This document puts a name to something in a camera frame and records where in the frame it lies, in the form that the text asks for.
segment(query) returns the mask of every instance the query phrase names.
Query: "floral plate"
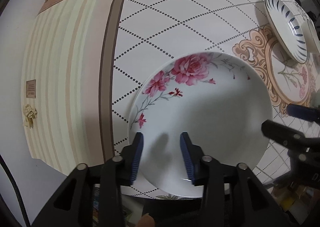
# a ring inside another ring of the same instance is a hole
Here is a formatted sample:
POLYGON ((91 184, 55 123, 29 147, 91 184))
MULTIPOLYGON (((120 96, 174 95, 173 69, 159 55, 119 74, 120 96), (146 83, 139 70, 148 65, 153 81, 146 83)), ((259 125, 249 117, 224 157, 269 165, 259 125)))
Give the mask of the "floral plate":
POLYGON ((144 135, 140 172, 173 195, 202 197, 186 173, 180 134, 221 163, 244 162, 253 169, 267 145, 261 124, 272 119, 268 90, 260 76, 237 57, 216 52, 170 61, 143 85, 129 116, 129 142, 144 135))

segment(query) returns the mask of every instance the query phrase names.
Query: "black cable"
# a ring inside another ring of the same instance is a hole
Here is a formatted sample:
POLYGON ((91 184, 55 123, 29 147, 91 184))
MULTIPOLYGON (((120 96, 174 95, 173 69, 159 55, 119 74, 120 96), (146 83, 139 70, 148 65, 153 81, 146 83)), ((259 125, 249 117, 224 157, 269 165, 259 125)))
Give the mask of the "black cable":
POLYGON ((7 174, 8 178, 9 178, 11 184, 12 184, 12 187, 14 189, 14 192, 16 193, 16 196, 17 196, 17 199, 18 199, 18 202, 19 202, 19 206, 20 206, 20 209, 21 209, 21 213, 22 213, 24 222, 26 223, 27 227, 30 227, 31 225, 30 225, 30 222, 29 222, 29 218, 28 218, 28 215, 27 215, 26 208, 24 207, 24 203, 22 201, 22 197, 21 197, 19 188, 18 188, 17 183, 14 180, 14 178, 13 178, 13 176, 12 176, 8 166, 7 166, 7 164, 3 160, 1 154, 0 154, 0 164, 1 164, 2 168, 4 169, 5 173, 7 174))

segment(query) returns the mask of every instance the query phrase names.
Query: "pink rose pattern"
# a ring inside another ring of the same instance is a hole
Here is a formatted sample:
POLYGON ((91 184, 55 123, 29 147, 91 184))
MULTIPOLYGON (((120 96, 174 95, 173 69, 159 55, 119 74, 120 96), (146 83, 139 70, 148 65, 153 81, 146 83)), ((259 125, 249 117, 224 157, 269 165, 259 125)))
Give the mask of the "pink rose pattern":
POLYGON ((163 71, 160 71, 150 80, 148 88, 145 90, 144 94, 147 94, 150 97, 153 97, 158 91, 163 92, 167 90, 165 83, 170 80, 169 76, 165 76, 163 71))
POLYGON ((300 98, 303 98, 305 94, 306 94, 306 87, 305 85, 301 85, 300 91, 299 91, 300 98))
MULTIPOLYGON (((147 95, 145 100, 143 101, 140 108, 137 107, 137 113, 135 118, 130 126, 134 123, 139 123, 139 127, 142 128, 143 124, 147 121, 144 119, 144 114, 142 113, 144 110, 148 109, 149 106, 154 105, 154 102, 159 99, 169 100, 170 98, 181 98, 183 96, 182 91, 179 88, 175 88, 174 91, 170 91, 168 93, 164 93, 167 90, 168 82, 171 79, 174 79, 178 84, 185 83, 188 86, 196 85, 198 81, 209 84, 217 84, 216 81, 211 78, 209 80, 204 80, 209 75, 209 66, 214 65, 218 68, 218 65, 214 63, 216 58, 220 57, 222 54, 213 58, 212 54, 208 53, 200 53, 200 54, 192 54, 186 57, 182 57, 175 61, 173 68, 169 72, 160 71, 156 74, 153 79, 147 85, 147 88, 143 94, 147 95), (160 95, 157 98, 152 99, 156 95, 157 92, 160 92, 160 95)), ((226 67, 230 72, 238 66, 229 61, 229 59, 219 60, 222 62, 222 66, 226 67)))
POLYGON ((304 66, 302 67, 302 71, 301 71, 301 73, 299 73, 299 75, 302 76, 303 83, 306 84, 308 75, 307 75, 307 71, 304 68, 304 66))
POLYGON ((209 56, 206 53, 192 54, 182 57, 174 63, 171 74, 179 84, 196 85, 198 80, 205 79, 208 74, 209 56))

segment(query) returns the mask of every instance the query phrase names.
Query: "ornate frame pattern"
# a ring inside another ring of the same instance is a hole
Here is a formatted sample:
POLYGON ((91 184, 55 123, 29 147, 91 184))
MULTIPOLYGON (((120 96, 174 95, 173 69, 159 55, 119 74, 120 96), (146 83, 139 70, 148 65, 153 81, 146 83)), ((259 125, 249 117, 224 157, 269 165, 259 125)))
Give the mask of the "ornate frame pattern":
POLYGON ((309 106, 312 93, 316 90, 315 78, 311 71, 309 60, 302 66, 305 67, 308 75, 307 93, 300 101, 291 100, 278 85, 272 67, 272 49, 279 42, 273 34, 270 26, 265 25, 258 30, 251 30, 250 40, 242 40, 232 48, 233 53, 242 60, 249 63, 261 76, 268 88, 272 104, 279 106, 280 114, 288 116, 286 107, 289 103, 309 106))

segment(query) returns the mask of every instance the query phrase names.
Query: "metal screw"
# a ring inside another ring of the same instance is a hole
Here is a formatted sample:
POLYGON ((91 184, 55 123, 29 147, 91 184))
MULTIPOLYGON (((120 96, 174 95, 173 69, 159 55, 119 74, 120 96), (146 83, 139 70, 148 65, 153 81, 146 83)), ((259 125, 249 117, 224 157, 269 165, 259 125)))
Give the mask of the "metal screw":
POLYGON ((84 163, 81 163, 81 164, 79 164, 79 165, 77 166, 77 170, 84 170, 84 169, 86 169, 86 168, 87 168, 87 165, 84 164, 84 163))
POLYGON ((248 168, 246 163, 239 163, 238 167, 242 170, 246 170, 248 168))
POLYGON ((299 159, 300 159, 301 161, 306 161, 306 160, 307 160, 307 157, 306 157, 305 154, 300 154, 300 155, 299 155, 299 159))
POLYGON ((208 156, 208 155, 204 155, 202 157, 202 160, 205 161, 205 162, 210 162, 212 160, 212 157, 211 156, 208 156))
POLYGON ((114 162, 120 162, 121 160, 123 160, 123 157, 121 157, 121 156, 114 156, 114 157, 112 158, 112 160, 113 160, 114 162))

